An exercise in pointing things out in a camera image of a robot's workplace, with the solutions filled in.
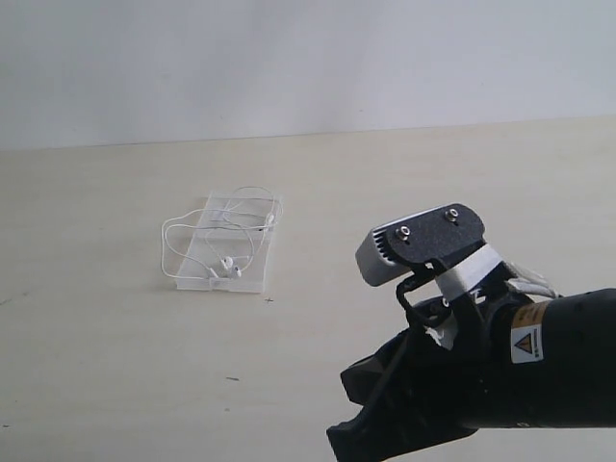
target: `white wall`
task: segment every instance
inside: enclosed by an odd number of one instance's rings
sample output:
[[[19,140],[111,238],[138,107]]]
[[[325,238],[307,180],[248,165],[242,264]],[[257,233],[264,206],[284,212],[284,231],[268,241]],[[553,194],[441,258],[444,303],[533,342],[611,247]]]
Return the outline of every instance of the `white wall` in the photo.
[[[616,113],[609,0],[0,0],[0,148]]]

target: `robotic arm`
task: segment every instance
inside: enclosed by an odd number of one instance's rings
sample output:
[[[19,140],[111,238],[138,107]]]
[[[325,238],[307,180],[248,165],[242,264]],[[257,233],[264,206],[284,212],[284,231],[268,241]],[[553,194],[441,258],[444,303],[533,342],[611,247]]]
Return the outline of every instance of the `robotic arm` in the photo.
[[[374,228],[356,253],[397,286],[408,328],[341,378],[353,420],[327,436],[340,462],[378,462],[480,428],[616,426],[616,290],[563,297],[504,262],[473,210],[452,204]],[[411,305],[434,280],[442,296]],[[529,295],[547,301],[535,302]]]

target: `white earphones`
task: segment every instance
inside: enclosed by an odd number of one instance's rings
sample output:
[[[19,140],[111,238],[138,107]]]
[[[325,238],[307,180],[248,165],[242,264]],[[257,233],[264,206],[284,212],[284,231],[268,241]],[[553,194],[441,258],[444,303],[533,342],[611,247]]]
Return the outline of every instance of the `white earphones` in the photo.
[[[235,200],[238,200],[238,203],[235,204],[233,207],[231,207],[231,202],[234,200],[234,197],[237,195],[237,193],[241,190],[246,190],[246,189],[258,189],[258,190],[265,191],[270,195],[270,199],[264,199],[263,197],[249,197],[249,198],[239,197],[235,199]],[[269,209],[269,212],[265,216],[250,214],[250,213],[245,213],[245,212],[239,212],[236,210],[249,200],[270,200],[271,208]],[[195,214],[197,212],[203,212],[203,213],[216,212],[218,215],[218,218],[216,221],[221,221],[221,225],[192,226],[192,225],[183,224],[183,223],[170,224],[172,221],[187,218],[190,215]],[[162,240],[162,246],[163,246],[162,253],[161,253],[161,270],[163,271],[164,275],[168,277],[177,278],[177,279],[209,279],[210,277],[215,277],[215,278],[227,277],[231,279],[239,279],[242,277],[243,272],[246,271],[252,264],[255,256],[258,254],[259,250],[263,246],[266,234],[278,223],[278,221],[280,220],[280,217],[282,216],[282,213],[283,213],[282,204],[278,200],[275,199],[273,193],[270,190],[263,188],[263,187],[258,187],[258,186],[245,186],[245,187],[237,188],[236,190],[234,190],[231,193],[231,196],[228,198],[225,206],[221,209],[210,209],[210,208],[196,209],[191,212],[188,212],[182,217],[170,218],[163,223],[163,226],[161,228],[161,240]],[[241,218],[241,217],[260,218],[263,220],[263,223],[254,225],[254,226],[247,226],[247,225],[238,223],[236,221],[233,221],[230,218],[231,215],[234,215],[238,218]],[[208,232],[205,233],[202,239],[205,242],[205,244],[208,245],[210,250],[212,250],[212,252],[218,257],[218,260],[220,261],[220,266],[222,268],[221,275],[218,275],[217,271],[213,269],[211,266],[207,265],[206,263],[196,258],[193,258],[190,255],[179,252],[178,250],[173,248],[168,241],[168,232],[169,230],[173,228],[190,228],[195,231],[207,230]],[[250,254],[249,255],[235,255],[235,256],[220,255],[217,249],[208,240],[208,237],[210,236],[210,234],[216,231],[217,229],[223,229],[227,231],[238,231],[238,232],[244,233],[250,244]],[[255,232],[261,233],[261,241],[259,242],[258,246],[255,246],[253,237],[251,235]],[[165,267],[166,247],[171,252],[175,253],[176,255],[184,257],[188,260],[194,261],[195,263],[199,264],[201,267],[205,269],[206,274],[204,276],[181,276],[179,274],[168,273]],[[240,266],[237,262],[238,260],[246,260],[246,263],[243,266]]]

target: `yellow warning sticker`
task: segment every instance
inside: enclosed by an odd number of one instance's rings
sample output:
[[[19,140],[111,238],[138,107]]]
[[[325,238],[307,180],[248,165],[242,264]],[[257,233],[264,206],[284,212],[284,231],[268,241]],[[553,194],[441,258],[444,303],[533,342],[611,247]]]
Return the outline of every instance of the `yellow warning sticker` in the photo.
[[[549,302],[532,303],[520,308],[511,323],[511,362],[513,364],[542,361],[541,322]]]

